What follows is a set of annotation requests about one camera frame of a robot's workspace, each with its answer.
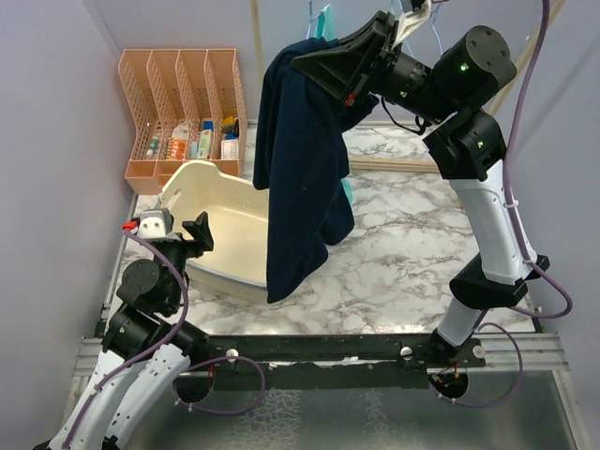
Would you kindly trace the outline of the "navy blue t shirt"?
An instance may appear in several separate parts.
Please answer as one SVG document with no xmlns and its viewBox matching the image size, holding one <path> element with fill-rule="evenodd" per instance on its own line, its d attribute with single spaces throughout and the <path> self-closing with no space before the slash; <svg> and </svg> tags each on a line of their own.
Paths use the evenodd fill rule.
<svg viewBox="0 0 600 450">
<path fill-rule="evenodd" d="M 336 40 L 310 38 L 287 46 L 262 79 L 252 184 L 268 190 L 267 301 L 276 303 L 328 259 L 354 227 L 342 186 L 349 174 L 345 131 L 367 117 L 378 99 L 347 108 L 292 67 L 295 56 L 333 49 Z"/>
</svg>

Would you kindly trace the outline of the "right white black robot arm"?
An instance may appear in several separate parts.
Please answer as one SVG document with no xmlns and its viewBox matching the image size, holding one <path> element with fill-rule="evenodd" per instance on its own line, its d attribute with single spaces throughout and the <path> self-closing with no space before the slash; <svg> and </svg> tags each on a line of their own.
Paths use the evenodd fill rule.
<svg viewBox="0 0 600 450">
<path fill-rule="evenodd" d="M 485 104 L 511 82 L 517 69 L 503 37 L 485 25 L 469 29 L 428 66 L 404 53 L 403 39 L 426 16 L 379 12 L 336 48 L 292 60 L 333 98 L 354 106 L 369 94 L 412 113 L 444 180 L 464 205 L 478 246 L 476 256 L 451 280 L 452 301 L 431 335 L 427 355 L 451 367 L 485 313 L 512 308 L 528 291 L 534 251 L 503 184 L 507 147 Z"/>
</svg>

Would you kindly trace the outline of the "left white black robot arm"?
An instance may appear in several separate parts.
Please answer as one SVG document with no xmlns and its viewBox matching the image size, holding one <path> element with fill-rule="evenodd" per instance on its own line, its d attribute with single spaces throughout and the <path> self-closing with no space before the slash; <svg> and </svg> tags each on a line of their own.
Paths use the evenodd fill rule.
<svg viewBox="0 0 600 450">
<path fill-rule="evenodd" d="M 42 449 L 123 449 L 166 388 L 206 361 L 206 334 L 186 321 L 186 263 L 213 250 L 206 212 L 175 232 L 167 208 L 150 209 L 123 227 L 148 249 L 124 270 L 122 305 L 109 320 L 93 374 L 57 434 Z"/>
</svg>

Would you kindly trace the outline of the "light blue wire hanger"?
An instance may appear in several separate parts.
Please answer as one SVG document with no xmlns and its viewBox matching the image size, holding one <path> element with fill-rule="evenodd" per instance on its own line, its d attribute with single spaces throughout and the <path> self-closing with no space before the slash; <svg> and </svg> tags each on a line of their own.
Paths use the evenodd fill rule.
<svg viewBox="0 0 600 450">
<path fill-rule="evenodd" d="M 438 21 L 438 16 L 439 16 L 441 7 L 442 7 L 441 5 L 437 5 L 437 6 L 433 7 L 431 15 L 430 15 L 430 28 L 433 33 L 433 36 L 435 37 L 435 39 L 437 41 L 439 53 L 443 54 L 443 51 L 444 51 L 443 42 L 440 37 L 439 31 L 437 29 L 437 21 Z M 391 0 L 389 3 L 388 11 L 396 16 L 399 16 L 405 12 L 405 9 L 400 0 Z"/>
</svg>

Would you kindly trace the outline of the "teal t shirt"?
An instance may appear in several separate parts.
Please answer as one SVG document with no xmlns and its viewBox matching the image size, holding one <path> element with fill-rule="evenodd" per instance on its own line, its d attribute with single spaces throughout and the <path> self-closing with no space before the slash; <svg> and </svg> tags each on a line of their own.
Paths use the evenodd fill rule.
<svg viewBox="0 0 600 450">
<path fill-rule="evenodd" d="M 336 36 L 332 6 L 330 4 L 326 4 L 318 12 L 314 13 L 319 14 L 319 17 L 318 21 L 313 24 L 312 38 L 332 40 Z"/>
</svg>

